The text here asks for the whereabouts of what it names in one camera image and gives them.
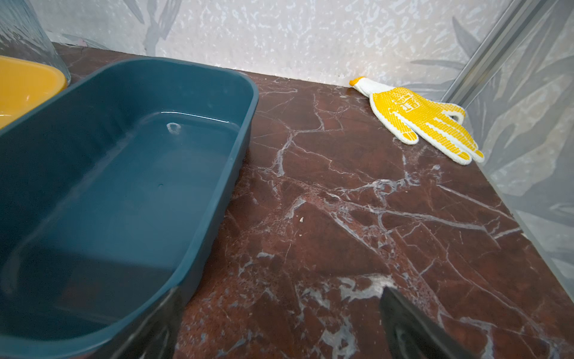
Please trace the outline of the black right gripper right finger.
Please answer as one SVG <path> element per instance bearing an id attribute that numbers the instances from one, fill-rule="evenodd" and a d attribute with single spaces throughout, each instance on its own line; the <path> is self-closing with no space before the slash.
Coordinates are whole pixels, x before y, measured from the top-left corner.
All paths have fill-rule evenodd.
<path id="1" fill-rule="evenodd" d="M 379 308 L 393 358 L 475 357 L 396 288 L 384 288 Z"/>

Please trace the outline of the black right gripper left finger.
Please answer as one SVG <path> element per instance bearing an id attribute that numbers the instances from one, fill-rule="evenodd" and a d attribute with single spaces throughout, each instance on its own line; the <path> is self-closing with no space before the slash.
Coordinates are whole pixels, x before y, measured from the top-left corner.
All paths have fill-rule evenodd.
<path id="1" fill-rule="evenodd" d="M 172 358 L 183 314 L 179 287 L 168 290 L 127 330 L 114 358 Z"/>

